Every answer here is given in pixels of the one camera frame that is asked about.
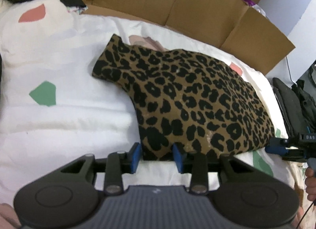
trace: white bed sheet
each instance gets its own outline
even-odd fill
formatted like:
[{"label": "white bed sheet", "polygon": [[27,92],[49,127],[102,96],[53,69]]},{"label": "white bed sheet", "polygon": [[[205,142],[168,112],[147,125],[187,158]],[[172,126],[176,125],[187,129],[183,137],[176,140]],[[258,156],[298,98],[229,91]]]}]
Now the white bed sheet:
[{"label": "white bed sheet", "polygon": [[[26,11],[44,4],[46,16],[18,23]],[[287,137],[277,101],[267,79],[215,47],[166,28],[115,17],[68,13],[59,0],[35,0],[0,13],[0,54],[3,59],[0,102],[0,203],[12,204],[25,184],[86,153],[96,158],[128,151],[139,141],[134,107],[115,85],[91,76],[92,68],[113,34],[129,43],[130,35],[151,37],[167,49],[183,48],[234,62],[243,70],[264,103],[281,137]],[[56,86],[56,105],[40,106],[29,93],[44,81]],[[276,155],[257,151],[274,177],[294,185],[290,168]],[[253,165],[253,153],[238,158]],[[189,184],[173,162],[141,161],[132,184]],[[219,184],[209,174],[210,189]],[[102,175],[96,188],[102,187]]]}]

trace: pillow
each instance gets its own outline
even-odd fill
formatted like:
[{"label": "pillow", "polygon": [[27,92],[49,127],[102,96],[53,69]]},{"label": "pillow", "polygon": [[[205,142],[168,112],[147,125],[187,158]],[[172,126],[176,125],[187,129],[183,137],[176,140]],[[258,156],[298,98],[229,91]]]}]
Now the pillow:
[{"label": "pillow", "polygon": [[132,99],[146,160],[171,159],[176,142],[217,160],[264,147],[274,134],[251,84],[205,54],[130,46],[114,34],[92,75]]}]

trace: black cable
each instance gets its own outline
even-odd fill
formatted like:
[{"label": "black cable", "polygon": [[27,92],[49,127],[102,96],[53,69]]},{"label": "black cable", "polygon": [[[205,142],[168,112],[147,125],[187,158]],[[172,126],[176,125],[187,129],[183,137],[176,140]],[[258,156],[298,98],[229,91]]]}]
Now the black cable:
[{"label": "black cable", "polygon": [[298,228],[300,227],[301,222],[303,221],[303,219],[304,219],[304,217],[306,216],[306,214],[307,214],[307,212],[309,211],[309,209],[314,205],[314,202],[315,202],[315,201],[313,201],[312,204],[309,206],[309,208],[306,210],[306,212],[305,212],[304,215],[302,216],[301,220],[299,221],[299,223],[298,223],[296,229],[298,229]]}]

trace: pink shape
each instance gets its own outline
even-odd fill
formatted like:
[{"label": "pink shape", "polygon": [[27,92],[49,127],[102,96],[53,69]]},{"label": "pink shape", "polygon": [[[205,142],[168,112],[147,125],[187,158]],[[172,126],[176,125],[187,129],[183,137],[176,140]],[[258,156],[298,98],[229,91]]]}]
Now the pink shape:
[{"label": "pink shape", "polygon": [[242,69],[238,67],[235,63],[231,63],[229,66],[232,70],[234,70],[238,75],[242,76]]},{"label": "pink shape", "polygon": [[38,20],[43,19],[45,15],[46,15],[45,5],[42,4],[39,7],[30,9],[27,12],[24,12],[19,19],[19,23],[38,21]]}]

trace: metal screw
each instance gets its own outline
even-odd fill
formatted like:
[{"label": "metal screw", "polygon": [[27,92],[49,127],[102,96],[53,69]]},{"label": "metal screw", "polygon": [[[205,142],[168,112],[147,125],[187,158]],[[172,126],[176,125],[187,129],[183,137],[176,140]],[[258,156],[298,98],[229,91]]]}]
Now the metal screw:
[{"label": "metal screw", "polygon": [[116,193],[119,193],[122,189],[120,186],[113,184],[113,185],[108,186],[105,190],[109,194],[116,194]]},{"label": "metal screw", "polygon": [[191,188],[191,191],[193,191],[194,193],[197,193],[197,194],[202,194],[202,193],[207,192],[207,188],[204,185],[197,184]]}]

